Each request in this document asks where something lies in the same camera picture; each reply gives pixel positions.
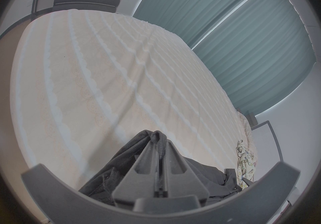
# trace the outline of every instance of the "curved black frame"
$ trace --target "curved black frame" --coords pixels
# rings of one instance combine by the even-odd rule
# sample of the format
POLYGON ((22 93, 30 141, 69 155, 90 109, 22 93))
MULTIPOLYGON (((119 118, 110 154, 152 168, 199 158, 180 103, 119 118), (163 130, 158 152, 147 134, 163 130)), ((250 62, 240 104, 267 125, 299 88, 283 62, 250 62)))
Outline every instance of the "curved black frame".
MULTIPOLYGON (((321 1, 320 0, 309 0, 315 12, 317 13, 319 19, 321 19, 321 1)), ((9 0, 1 0, 0 12, 3 13, 6 5, 9 0)), ((23 218, 24 223, 39 223, 36 221, 35 217, 23 206, 18 203, 18 200, 14 197, 13 193, 9 189, 9 185, 6 184, 3 179, 0 177, 0 184, 3 187, 3 191, 0 194, 3 199, 10 198, 10 204, 6 206, 11 209, 11 211, 17 211, 15 214, 17 218, 23 218)), ((316 210, 317 207, 320 207, 321 202, 321 161, 315 171, 315 174, 311 178, 307 188, 301 194, 296 203, 286 211, 281 218, 278 219, 276 224, 290 224, 290 223, 302 223, 307 221, 308 218, 314 220, 321 220, 321 215, 316 210)))

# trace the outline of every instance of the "mattress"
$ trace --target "mattress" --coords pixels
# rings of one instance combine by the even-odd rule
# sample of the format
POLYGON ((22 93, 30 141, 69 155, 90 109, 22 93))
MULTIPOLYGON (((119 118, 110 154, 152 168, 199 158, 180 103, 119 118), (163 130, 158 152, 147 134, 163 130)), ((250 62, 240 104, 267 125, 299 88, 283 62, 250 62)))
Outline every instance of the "mattress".
POLYGON ((195 53, 163 28, 114 13, 67 10, 25 29, 10 105, 29 167, 43 163, 79 189, 141 130, 179 152, 237 169, 246 140, 227 94, 195 53))

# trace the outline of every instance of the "floor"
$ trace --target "floor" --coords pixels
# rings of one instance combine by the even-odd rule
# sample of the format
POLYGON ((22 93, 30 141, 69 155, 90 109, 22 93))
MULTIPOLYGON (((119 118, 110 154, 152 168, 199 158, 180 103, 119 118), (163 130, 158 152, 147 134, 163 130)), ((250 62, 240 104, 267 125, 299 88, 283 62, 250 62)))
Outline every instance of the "floor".
POLYGON ((16 26, 0 40, 0 173, 6 184, 10 184, 9 189, 14 196, 27 207, 26 210, 46 223, 47 218, 36 206, 21 180, 20 175, 28 170, 28 166, 19 149, 10 114, 12 62, 19 39, 29 23, 30 20, 16 26))

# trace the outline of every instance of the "dark garment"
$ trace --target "dark garment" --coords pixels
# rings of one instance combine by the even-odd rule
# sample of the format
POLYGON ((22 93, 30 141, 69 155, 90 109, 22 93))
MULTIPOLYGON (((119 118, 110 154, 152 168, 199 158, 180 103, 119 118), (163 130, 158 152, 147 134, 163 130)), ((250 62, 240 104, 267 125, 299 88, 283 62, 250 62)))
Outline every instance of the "dark garment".
MULTIPOLYGON (((150 140, 157 144, 159 158, 162 159, 166 153, 166 135, 160 131, 143 130, 123 146, 79 192, 100 202, 114 205, 112 192, 133 166, 138 155, 141 154, 150 140)), ((202 165, 189 158, 185 158, 185 160, 208 189, 210 197, 207 200, 207 204, 219 202, 223 198, 241 191, 241 188, 237 185, 234 169, 226 169, 224 174, 216 167, 202 165)))

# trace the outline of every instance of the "black fabric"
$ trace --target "black fabric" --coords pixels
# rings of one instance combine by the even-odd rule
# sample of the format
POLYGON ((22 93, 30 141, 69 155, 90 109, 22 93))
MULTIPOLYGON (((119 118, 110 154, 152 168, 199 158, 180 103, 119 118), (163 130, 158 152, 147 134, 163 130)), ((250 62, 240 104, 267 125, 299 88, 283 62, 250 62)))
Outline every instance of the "black fabric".
MULTIPOLYGON (((149 141, 157 144, 159 158, 162 159, 165 155, 166 135, 160 131, 143 130, 123 146, 79 192, 100 202, 114 205, 112 192, 133 166, 149 141)), ((210 197, 207 200, 207 204, 219 202, 242 190, 237 185, 234 169, 226 169, 225 173, 223 173, 216 167, 206 166, 189 158, 185 158, 185 160, 202 184, 208 189, 210 197)))

